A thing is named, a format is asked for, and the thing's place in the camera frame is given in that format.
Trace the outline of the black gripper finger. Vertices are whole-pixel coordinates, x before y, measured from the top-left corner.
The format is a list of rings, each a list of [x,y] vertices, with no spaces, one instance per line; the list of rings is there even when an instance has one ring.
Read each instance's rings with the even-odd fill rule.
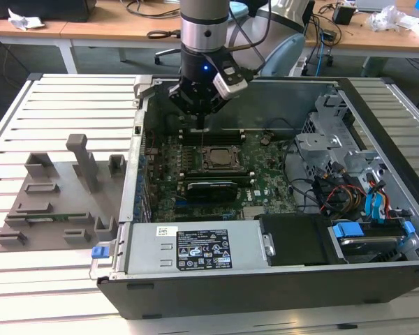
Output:
[[[184,114],[194,116],[196,128],[202,129],[202,99],[199,84],[179,82],[170,88],[168,97]]]
[[[205,117],[217,113],[224,105],[228,103],[220,94],[205,97],[200,102],[200,129],[205,128]]]

